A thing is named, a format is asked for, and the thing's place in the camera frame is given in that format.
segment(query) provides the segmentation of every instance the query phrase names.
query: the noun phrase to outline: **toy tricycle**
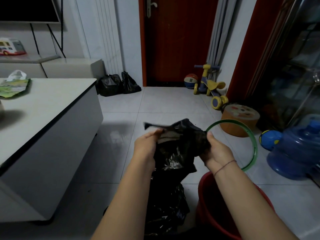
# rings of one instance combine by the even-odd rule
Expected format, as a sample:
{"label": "toy tricycle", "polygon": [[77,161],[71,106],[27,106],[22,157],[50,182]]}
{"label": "toy tricycle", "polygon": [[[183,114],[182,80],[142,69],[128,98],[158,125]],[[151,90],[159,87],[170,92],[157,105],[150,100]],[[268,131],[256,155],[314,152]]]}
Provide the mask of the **toy tricycle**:
{"label": "toy tricycle", "polygon": [[226,86],[226,83],[224,81],[215,82],[212,80],[209,80],[207,78],[208,72],[212,72],[213,70],[219,70],[220,66],[212,66],[209,64],[205,65],[194,65],[195,68],[203,68],[202,78],[200,87],[198,88],[198,84],[196,83],[194,85],[193,94],[200,93],[206,93],[207,96],[210,96],[210,93],[212,94],[213,98],[211,100],[211,106],[214,109],[219,109],[222,104],[225,104],[228,102],[228,98],[224,95],[220,95],[220,93],[217,91],[218,89],[223,89]]}

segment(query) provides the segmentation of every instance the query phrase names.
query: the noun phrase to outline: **garbage bag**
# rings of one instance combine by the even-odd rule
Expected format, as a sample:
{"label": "garbage bag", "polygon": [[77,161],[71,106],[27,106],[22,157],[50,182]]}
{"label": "garbage bag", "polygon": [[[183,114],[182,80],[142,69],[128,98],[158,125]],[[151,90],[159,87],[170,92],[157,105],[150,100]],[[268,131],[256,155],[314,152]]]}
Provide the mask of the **garbage bag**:
{"label": "garbage bag", "polygon": [[123,93],[123,84],[118,74],[106,75],[98,81],[98,93],[108,97]]}
{"label": "garbage bag", "polygon": [[127,72],[123,71],[121,73],[121,76],[122,76],[124,94],[141,91],[141,87],[134,81],[134,79],[131,76],[129,76]]}
{"label": "garbage bag", "polygon": [[161,235],[182,225],[190,212],[181,181],[196,172],[194,158],[210,148],[207,133],[183,119],[163,129],[155,153],[150,183],[145,235]]}

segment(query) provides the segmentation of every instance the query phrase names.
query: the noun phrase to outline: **red bucket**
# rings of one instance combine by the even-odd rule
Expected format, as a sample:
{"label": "red bucket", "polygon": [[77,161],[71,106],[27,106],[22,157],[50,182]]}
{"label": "red bucket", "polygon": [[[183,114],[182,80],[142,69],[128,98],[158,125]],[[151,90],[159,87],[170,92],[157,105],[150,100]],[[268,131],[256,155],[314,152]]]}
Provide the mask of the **red bucket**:
{"label": "red bucket", "polygon": [[[258,186],[256,186],[256,188],[274,210],[266,194]],[[231,239],[241,240],[242,238],[236,224],[232,219],[211,172],[202,176],[198,186],[198,194],[199,201],[195,215],[196,224],[211,225]]]}

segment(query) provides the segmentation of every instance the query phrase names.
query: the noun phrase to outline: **door handle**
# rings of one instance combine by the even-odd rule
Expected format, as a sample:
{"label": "door handle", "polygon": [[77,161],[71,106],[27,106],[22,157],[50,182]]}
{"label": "door handle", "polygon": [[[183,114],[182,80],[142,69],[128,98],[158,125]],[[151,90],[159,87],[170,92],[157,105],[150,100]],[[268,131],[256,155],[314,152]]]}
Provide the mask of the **door handle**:
{"label": "door handle", "polygon": [[148,18],[151,17],[151,6],[154,5],[154,7],[158,7],[158,4],[156,4],[155,2],[151,3],[151,0],[146,0],[146,16]]}

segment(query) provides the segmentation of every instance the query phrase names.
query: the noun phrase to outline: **television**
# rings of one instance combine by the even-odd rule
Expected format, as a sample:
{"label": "television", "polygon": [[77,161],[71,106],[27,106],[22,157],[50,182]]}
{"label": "television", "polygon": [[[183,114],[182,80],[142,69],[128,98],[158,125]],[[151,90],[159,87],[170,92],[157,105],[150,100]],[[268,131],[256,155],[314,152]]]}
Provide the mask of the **television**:
{"label": "television", "polygon": [[60,23],[53,0],[2,0],[0,22]]}

